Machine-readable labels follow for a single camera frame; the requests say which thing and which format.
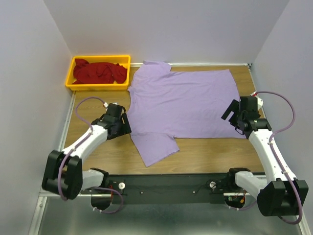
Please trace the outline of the left side aluminium rail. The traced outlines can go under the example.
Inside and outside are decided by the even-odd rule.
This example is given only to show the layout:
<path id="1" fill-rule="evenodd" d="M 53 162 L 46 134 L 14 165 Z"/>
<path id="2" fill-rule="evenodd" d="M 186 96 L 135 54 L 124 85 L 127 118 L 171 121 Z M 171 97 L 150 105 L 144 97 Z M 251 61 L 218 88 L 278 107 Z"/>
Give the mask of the left side aluminium rail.
<path id="1" fill-rule="evenodd" d="M 55 148 L 55 150 L 57 151 L 62 150 L 65 146 L 67 133 L 68 133 L 69 125 L 70 125 L 70 120 L 71 120 L 71 115 L 74 109 L 75 100 L 76 100 L 76 92 L 71 92 L 70 100 L 69 102 L 66 103 L 65 112 L 63 115 L 63 119 L 61 121 L 60 134 L 58 136 L 57 145 Z"/>

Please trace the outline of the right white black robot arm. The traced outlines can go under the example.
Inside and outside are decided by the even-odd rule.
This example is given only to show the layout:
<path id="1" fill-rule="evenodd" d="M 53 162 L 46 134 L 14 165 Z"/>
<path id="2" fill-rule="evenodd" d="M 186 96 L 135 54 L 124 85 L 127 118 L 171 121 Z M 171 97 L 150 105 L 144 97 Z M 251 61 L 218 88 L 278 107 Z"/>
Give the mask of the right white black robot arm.
<path id="1" fill-rule="evenodd" d="M 261 180 L 246 168 L 231 168 L 224 180 L 226 189 L 241 188 L 255 198 L 263 216 L 297 216 L 302 219 L 302 206 L 309 187 L 290 170 L 275 142 L 269 121 L 261 118 L 263 101 L 253 93 L 232 100 L 222 115 L 223 120 L 250 141 L 263 166 L 266 179 Z"/>

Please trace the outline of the yellow plastic bin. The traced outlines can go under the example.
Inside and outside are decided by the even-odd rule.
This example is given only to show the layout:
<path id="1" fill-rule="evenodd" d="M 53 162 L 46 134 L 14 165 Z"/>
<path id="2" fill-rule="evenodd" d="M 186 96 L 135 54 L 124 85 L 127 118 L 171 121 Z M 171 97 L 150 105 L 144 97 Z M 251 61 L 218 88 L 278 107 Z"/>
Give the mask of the yellow plastic bin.
<path id="1" fill-rule="evenodd" d="M 73 77 L 73 69 L 76 65 L 75 59 L 78 59 L 78 58 L 85 59 L 89 63 L 108 62 L 108 63 L 122 65 L 123 67 L 127 69 L 127 79 L 122 84 L 118 84 L 116 82 L 114 82 L 113 84 L 87 84 L 87 85 L 73 84 L 76 81 L 76 79 L 74 79 Z M 129 55 L 77 55 L 77 56 L 74 56 L 69 67 L 65 86 L 71 89 L 72 91 L 125 90 L 127 89 L 129 85 L 130 62 L 131 62 L 131 57 Z"/>

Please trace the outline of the red t shirt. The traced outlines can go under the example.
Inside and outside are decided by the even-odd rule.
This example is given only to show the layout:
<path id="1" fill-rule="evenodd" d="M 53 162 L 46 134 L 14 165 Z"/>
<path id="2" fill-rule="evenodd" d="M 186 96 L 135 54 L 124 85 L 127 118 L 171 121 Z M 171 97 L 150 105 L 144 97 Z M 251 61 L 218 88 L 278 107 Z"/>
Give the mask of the red t shirt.
<path id="1" fill-rule="evenodd" d="M 119 64 L 108 62 L 89 63 L 85 59 L 75 59 L 73 84 L 122 84 L 127 79 L 127 69 Z"/>

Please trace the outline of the aluminium frame rail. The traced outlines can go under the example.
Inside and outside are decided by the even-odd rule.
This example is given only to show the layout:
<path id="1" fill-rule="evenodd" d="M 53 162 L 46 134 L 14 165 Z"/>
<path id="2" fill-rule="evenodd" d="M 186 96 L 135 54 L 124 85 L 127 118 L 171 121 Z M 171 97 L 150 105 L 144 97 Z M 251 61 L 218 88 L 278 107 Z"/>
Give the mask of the aluminium frame rail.
<path id="1" fill-rule="evenodd" d="M 210 184 L 213 186 L 213 188 L 211 188 L 211 186 L 209 184 L 207 185 L 202 185 L 199 186 L 199 188 L 195 189 L 193 194 L 195 194 L 196 192 L 199 192 L 201 189 L 209 189 L 210 193 L 217 193 L 217 194 L 222 194 L 224 197 L 229 197 L 229 196 L 243 196 L 245 193 L 244 189 L 218 189 L 217 188 L 217 182 L 216 180 L 209 180 Z M 78 196 L 87 196 L 87 195 L 91 195 L 91 194 L 96 194 L 96 191 L 93 189 L 85 189 L 83 191 L 81 191 Z M 58 194 L 55 194 L 53 192 L 49 192 L 43 189 L 40 189 L 40 195 L 41 196 L 48 196 L 48 197 L 54 197 L 54 196 L 59 196 Z"/>

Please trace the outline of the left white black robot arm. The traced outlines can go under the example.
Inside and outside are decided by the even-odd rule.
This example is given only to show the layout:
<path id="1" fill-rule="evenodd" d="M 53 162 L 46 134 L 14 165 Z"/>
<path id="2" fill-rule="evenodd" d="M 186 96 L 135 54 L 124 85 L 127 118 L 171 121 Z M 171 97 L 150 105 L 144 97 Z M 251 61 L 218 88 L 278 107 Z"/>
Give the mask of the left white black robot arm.
<path id="1" fill-rule="evenodd" d="M 83 171 L 83 163 L 90 154 L 108 140 L 131 133 L 123 106 L 105 104 L 106 112 L 89 123 L 88 130 L 72 145 L 61 151 L 53 150 L 47 158 L 42 189 L 73 200 L 89 188 L 105 188 L 108 172 L 97 168 Z"/>

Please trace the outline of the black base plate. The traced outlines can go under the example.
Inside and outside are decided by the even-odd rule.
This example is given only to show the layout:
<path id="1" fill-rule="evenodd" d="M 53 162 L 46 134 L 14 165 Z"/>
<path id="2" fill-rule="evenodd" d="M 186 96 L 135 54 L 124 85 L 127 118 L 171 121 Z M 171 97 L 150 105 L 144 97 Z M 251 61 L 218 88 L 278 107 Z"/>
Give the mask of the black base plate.
<path id="1" fill-rule="evenodd" d="M 231 188 L 226 173 L 110 175 L 109 185 L 130 204 L 223 204 L 228 195 L 243 195 Z"/>

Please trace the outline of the lavender t shirt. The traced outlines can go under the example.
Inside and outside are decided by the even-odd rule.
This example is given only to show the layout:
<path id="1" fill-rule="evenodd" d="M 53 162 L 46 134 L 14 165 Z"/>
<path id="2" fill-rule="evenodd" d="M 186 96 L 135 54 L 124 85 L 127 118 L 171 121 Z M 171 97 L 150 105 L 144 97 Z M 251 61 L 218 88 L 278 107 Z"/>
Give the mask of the lavender t shirt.
<path id="1" fill-rule="evenodd" d="M 236 138 L 222 115 L 239 93 L 229 70 L 174 72 L 144 61 L 129 86 L 131 138 L 151 166 L 179 151 L 176 139 Z"/>

